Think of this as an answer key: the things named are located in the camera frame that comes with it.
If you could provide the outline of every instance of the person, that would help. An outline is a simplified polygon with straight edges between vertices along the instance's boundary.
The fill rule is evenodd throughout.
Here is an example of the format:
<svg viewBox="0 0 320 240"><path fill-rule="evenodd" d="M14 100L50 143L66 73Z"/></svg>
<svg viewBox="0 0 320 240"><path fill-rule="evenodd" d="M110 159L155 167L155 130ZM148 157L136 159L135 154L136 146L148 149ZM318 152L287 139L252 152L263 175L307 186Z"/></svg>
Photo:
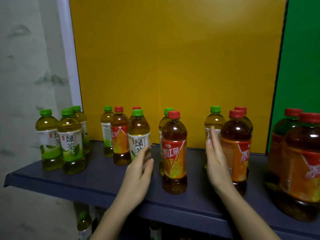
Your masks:
<svg viewBox="0 0 320 240"><path fill-rule="evenodd" d="M211 140L206 142L208 178L228 210L242 239L280 240L234 187L214 126L210 128L210 133ZM151 158L143 165L147 149L141 150L128 166L119 193L105 212L91 240L117 239L128 215L143 201L150 185L154 164Z"/></svg>

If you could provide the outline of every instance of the beverage bottle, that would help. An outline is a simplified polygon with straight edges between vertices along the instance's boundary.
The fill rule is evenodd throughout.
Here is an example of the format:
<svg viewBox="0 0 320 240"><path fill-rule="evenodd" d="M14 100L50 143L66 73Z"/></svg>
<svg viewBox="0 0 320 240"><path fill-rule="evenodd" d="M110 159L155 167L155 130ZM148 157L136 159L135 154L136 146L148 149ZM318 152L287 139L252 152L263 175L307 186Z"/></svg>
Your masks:
<svg viewBox="0 0 320 240"><path fill-rule="evenodd" d="M71 109L62 110L62 118L57 129L62 146L63 172L65 174L82 172L86 168L82 148L82 126L74 118Z"/></svg>
<svg viewBox="0 0 320 240"><path fill-rule="evenodd" d="M129 123L128 138L130 145L131 161L137 156L138 152L150 146L150 126L143 116L142 109L132 111L133 119ZM145 154L144 160L151 158L150 150Z"/></svg>
<svg viewBox="0 0 320 240"><path fill-rule="evenodd" d="M141 107L138 107L138 106L132 107L132 111L135 110L135 109L141 109ZM133 119L134 119L134 117L133 117L133 115L131 115L131 116L129 117L129 124L130 124L130 121L132 121Z"/></svg>
<svg viewBox="0 0 320 240"><path fill-rule="evenodd" d="M282 147L283 173L276 205L299 221L317 218L320 204L320 113L300 113Z"/></svg>
<svg viewBox="0 0 320 240"><path fill-rule="evenodd" d="M243 122L249 127L251 133L254 130L251 120L247 117L247 107L235 107L235 110L242 110L244 112Z"/></svg>
<svg viewBox="0 0 320 240"><path fill-rule="evenodd" d="M82 126L82 143L83 143L83 152L85 155L91 152L90 139L88 138L87 133L87 116L81 111L81 106L72 107L75 118L81 123Z"/></svg>
<svg viewBox="0 0 320 240"><path fill-rule="evenodd" d="M111 119L111 136L113 142L113 163L118 166L131 162L128 140L128 117L123 113L123 107L115 107Z"/></svg>
<svg viewBox="0 0 320 240"><path fill-rule="evenodd" d="M168 112L169 121L162 129L164 174L162 187L170 194L179 195L187 190L186 174L187 129L179 121L179 111Z"/></svg>
<svg viewBox="0 0 320 240"><path fill-rule="evenodd" d="M150 240L161 240L161 223L157 221L150 221Z"/></svg>
<svg viewBox="0 0 320 240"><path fill-rule="evenodd" d="M40 139L42 168L52 171L63 166L61 143L57 126L59 121L52 116L51 109L40 110L41 118L37 120L35 129Z"/></svg>
<svg viewBox="0 0 320 240"><path fill-rule="evenodd" d="M226 122L225 118L220 114L221 107L220 106L211 106L210 107L211 114L204 121L204 129L205 129L205 139L211 139L210 127L214 125L214 129L219 138L220 129L222 125ZM204 160L204 167L207 168L207 158Z"/></svg>
<svg viewBox="0 0 320 240"><path fill-rule="evenodd" d="M89 213L83 211L77 224L79 240L89 240L92 236L92 219Z"/></svg>
<svg viewBox="0 0 320 240"><path fill-rule="evenodd" d="M241 195L244 195L247 189L251 144L251 131L243 117L242 110L230 110L230 120L225 122L220 131L221 147L226 156L231 179Z"/></svg>
<svg viewBox="0 0 320 240"><path fill-rule="evenodd" d="M159 171L161 173L161 175L163 176L165 170L164 170L164 166L163 166L163 151L162 151L162 143L161 143L161 140L162 140L162 129L163 127L165 126L165 124L169 121L169 118L168 118L168 112L169 111L173 111L174 108L165 108L164 109L164 117L160 120L160 123L159 123L159 138L160 138L160 153L161 153L161 157L160 157L160 161L159 161Z"/></svg>
<svg viewBox="0 0 320 240"><path fill-rule="evenodd" d="M113 141L111 136L111 119L113 115L112 106L105 106L104 113L100 119L104 141L103 154L106 157L112 157L113 155Z"/></svg>
<svg viewBox="0 0 320 240"><path fill-rule="evenodd" d="M271 190L280 190L279 177L283 171L282 141L291 128L298 126L298 117L302 112L302 109L286 108L285 118L278 121L273 127L268 155L268 171L265 175L265 184Z"/></svg>

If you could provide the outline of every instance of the bottle cap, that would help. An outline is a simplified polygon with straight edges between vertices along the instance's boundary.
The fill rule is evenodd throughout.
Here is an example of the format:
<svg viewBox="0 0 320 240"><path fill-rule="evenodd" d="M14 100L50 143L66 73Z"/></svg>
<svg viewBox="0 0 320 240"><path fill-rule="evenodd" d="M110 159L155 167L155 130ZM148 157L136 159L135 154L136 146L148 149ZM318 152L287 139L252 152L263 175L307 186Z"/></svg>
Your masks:
<svg viewBox="0 0 320 240"><path fill-rule="evenodd" d="M286 108L284 111L285 116L299 117L299 114L303 113L299 108Z"/></svg>
<svg viewBox="0 0 320 240"><path fill-rule="evenodd" d="M169 111L174 111L174 108L165 108L165 109L164 109L164 114L165 114L165 115L168 115L168 112L169 112Z"/></svg>
<svg viewBox="0 0 320 240"><path fill-rule="evenodd" d="M320 113L301 113L299 121L302 123L320 123Z"/></svg>
<svg viewBox="0 0 320 240"><path fill-rule="evenodd" d="M132 116L143 116L143 110L142 109L132 110Z"/></svg>
<svg viewBox="0 0 320 240"><path fill-rule="evenodd" d="M80 213L80 219L85 219L86 218L87 213L85 211Z"/></svg>
<svg viewBox="0 0 320 240"><path fill-rule="evenodd" d="M52 115L51 109L41 109L40 115Z"/></svg>
<svg viewBox="0 0 320 240"><path fill-rule="evenodd" d="M110 111L110 110L112 110L112 106L105 106L104 107L104 111Z"/></svg>
<svg viewBox="0 0 320 240"><path fill-rule="evenodd" d="M114 111L115 112L123 112L123 107L115 107Z"/></svg>
<svg viewBox="0 0 320 240"><path fill-rule="evenodd" d="M247 107L235 107L235 110L242 110L244 112L244 114L247 114Z"/></svg>
<svg viewBox="0 0 320 240"><path fill-rule="evenodd" d="M230 110L229 118L243 118L245 112L243 110Z"/></svg>
<svg viewBox="0 0 320 240"><path fill-rule="evenodd" d="M80 105L75 105L72 107L73 111L81 111L81 106Z"/></svg>
<svg viewBox="0 0 320 240"><path fill-rule="evenodd" d="M180 119L180 111L171 110L168 111L169 119Z"/></svg>
<svg viewBox="0 0 320 240"><path fill-rule="evenodd" d="M69 109L69 108L65 108L64 110L62 110L62 115L73 115L73 110Z"/></svg>
<svg viewBox="0 0 320 240"><path fill-rule="evenodd" d="M221 112L221 107L220 106L211 106L210 112Z"/></svg>

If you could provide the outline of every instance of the dark blue shelf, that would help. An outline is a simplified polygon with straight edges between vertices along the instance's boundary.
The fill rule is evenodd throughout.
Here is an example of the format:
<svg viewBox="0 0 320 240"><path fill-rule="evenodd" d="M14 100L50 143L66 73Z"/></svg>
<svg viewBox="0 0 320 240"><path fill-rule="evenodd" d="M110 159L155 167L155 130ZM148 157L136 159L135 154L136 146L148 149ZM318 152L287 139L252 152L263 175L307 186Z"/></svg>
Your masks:
<svg viewBox="0 0 320 240"><path fill-rule="evenodd" d="M93 142L92 146L90 164L82 173L64 175L62 170L44 172L41 161L38 161L8 174L4 186L108 208L121 186L126 166L115 166L112 158L105 158L102 142ZM162 189L162 178L158 172L159 147L152 147L152 156L155 160L154 177L145 200L133 214L224 238L237 237L237 231L202 166L205 151L188 149L188 189L181 195L170 195ZM320 239L320 218L311 223L299 222L283 214L271 203L262 183L266 162L264 155L250 155L245 200L281 239Z"/></svg>

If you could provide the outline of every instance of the yellow backdrop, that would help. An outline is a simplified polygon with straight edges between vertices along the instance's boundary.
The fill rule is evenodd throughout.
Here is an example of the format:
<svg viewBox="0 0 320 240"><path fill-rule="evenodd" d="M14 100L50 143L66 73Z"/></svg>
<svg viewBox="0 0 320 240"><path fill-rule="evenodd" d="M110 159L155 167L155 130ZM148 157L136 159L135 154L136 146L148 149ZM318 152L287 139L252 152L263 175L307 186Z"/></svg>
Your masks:
<svg viewBox="0 0 320 240"><path fill-rule="evenodd" d="M204 120L248 107L252 152L266 150L286 0L70 0L83 109L102 140L105 105L141 106L158 143L163 109L181 112L188 146Z"/></svg>

